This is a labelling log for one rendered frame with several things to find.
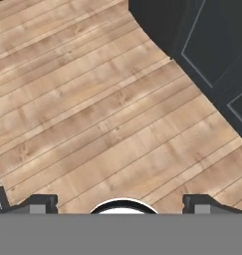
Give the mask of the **dark panelled cupboard run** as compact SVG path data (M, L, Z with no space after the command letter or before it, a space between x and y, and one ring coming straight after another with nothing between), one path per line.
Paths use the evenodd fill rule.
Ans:
M127 0L127 6L242 137L242 0Z

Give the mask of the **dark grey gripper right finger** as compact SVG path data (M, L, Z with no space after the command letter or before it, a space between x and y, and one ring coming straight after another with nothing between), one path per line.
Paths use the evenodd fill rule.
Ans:
M242 214L241 209L221 204L208 194L184 194L182 203L183 214Z

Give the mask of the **round black and white object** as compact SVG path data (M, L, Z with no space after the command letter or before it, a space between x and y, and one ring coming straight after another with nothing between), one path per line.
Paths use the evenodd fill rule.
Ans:
M157 214L148 204L133 198L114 198L98 204L92 214Z

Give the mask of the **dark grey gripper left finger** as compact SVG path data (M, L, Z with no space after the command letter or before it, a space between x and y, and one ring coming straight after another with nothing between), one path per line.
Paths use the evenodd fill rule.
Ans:
M56 194L33 194L18 205L12 206L11 213L57 214L58 196Z

